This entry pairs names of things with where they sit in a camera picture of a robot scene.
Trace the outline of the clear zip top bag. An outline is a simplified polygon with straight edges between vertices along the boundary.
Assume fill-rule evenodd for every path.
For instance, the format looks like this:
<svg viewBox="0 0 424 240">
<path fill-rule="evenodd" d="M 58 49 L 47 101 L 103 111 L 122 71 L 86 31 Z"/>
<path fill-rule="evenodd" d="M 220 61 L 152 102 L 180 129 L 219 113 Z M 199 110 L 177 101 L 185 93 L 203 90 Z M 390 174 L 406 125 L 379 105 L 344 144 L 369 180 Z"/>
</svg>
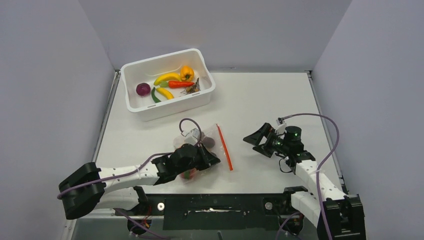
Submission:
<svg viewBox="0 0 424 240">
<path fill-rule="evenodd" d="M 217 124 L 213 124 L 212 126 L 200 132 L 201 132 L 200 143 L 204 137 L 211 137 L 215 140 L 215 147 L 207 148 L 207 149 L 210 152 L 216 154 L 216 156 L 221 160 L 221 162 L 206 170 L 202 170 L 202 171 L 197 170 L 197 173 L 193 179 L 185 180 L 179 176 L 179 178 L 182 179 L 184 182 L 192 182 L 194 180 L 204 179 L 205 177 L 210 177 L 213 175 L 222 175 L 224 173 L 231 173 L 234 171 L 234 167 L 231 162 L 231 158 L 229 156 L 226 143 L 222 136 L 220 127 Z M 182 134 L 174 138 L 173 147 L 175 149 L 181 147 L 184 144 L 183 139 L 184 137 L 182 136 Z"/>
</svg>

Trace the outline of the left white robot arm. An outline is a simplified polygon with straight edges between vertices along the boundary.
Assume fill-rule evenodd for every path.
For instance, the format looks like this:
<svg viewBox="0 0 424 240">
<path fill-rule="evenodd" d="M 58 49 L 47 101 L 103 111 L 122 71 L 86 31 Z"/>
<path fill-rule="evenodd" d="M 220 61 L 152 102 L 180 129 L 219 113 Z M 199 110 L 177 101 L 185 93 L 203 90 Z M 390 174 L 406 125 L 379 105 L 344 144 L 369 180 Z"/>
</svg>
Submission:
<svg viewBox="0 0 424 240">
<path fill-rule="evenodd" d="M 131 196 L 135 187 L 166 184 L 185 171 L 207 170 L 220 162 L 202 143 L 185 143 L 173 152 L 155 153 L 140 165 L 107 168 L 88 162 L 58 185 L 57 199 L 62 201 L 68 220 L 95 209 L 130 210 L 139 203 Z"/>
</svg>

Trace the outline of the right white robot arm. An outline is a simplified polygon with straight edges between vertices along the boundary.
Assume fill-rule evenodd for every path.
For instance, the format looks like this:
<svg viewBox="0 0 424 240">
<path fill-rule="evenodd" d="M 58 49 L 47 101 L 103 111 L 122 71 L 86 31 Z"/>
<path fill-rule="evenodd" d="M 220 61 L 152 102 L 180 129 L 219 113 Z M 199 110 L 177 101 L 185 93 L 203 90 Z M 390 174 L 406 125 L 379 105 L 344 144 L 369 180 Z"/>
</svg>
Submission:
<svg viewBox="0 0 424 240">
<path fill-rule="evenodd" d="M 284 190 L 288 195 L 281 199 L 281 207 L 286 213 L 298 211 L 305 216 L 316 227 L 320 240 L 365 240 L 365 214 L 359 195 L 343 192 L 321 172 L 301 136 L 298 126 L 282 123 L 274 128 L 264 123 L 243 141 L 268 158 L 280 156 L 291 173 L 303 181 L 303 186 Z"/>
</svg>

